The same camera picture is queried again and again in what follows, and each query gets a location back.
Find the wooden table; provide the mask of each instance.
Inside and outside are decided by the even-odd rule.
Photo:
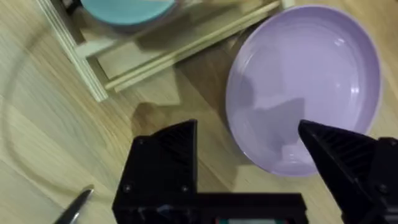
[[[344,9],[374,39],[384,75],[370,133],[398,138],[398,2],[301,0]],[[224,116],[224,91],[239,41],[228,39],[98,104],[63,54],[34,0],[0,2],[0,223],[51,223],[80,189],[96,192],[81,223],[115,223],[111,202],[134,136],[199,120],[201,192],[301,192],[312,223],[341,223],[318,175],[277,177],[252,165]]]

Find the blue bowl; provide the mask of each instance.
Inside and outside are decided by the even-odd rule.
[[[81,0],[81,3],[96,19],[116,26],[153,21],[174,5],[173,0]]]

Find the lavender bowl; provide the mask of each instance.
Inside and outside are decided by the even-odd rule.
[[[229,74],[226,113],[253,163],[308,176],[317,168],[299,121],[365,133],[380,97],[380,63],[366,31],[336,9],[302,6],[272,17],[244,43]]]

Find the wooden crate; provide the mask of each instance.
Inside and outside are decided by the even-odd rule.
[[[96,101],[294,4],[294,0],[204,1],[185,0],[162,22],[120,35],[83,9],[71,17],[61,0],[38,0]]]

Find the screw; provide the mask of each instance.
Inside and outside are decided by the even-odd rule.
[[[388,187],[387,187],[385,184],[379,184],[379,185],[377,186],[377,190],[378,190],[380,193],[384,194],[384,195],[386,195],[386,194],[389,193]]]
[[[396,146],[397,143],[398,143],[398,142],[397,142],[395,139],[391,139],[391,140],[390,140],[391,146]]]
[[[123,186],[123,192],[124,193],[129,193],[131,191],[131,185],[126,184]]]
[[[181,189],[182,189],[182,192],[187,192],[187,191],[188,191],[188,187],[187,187],[187,186],[185,186],[185,185],[184,185],[184,186],[182,186],[182,188],[181,188]]]

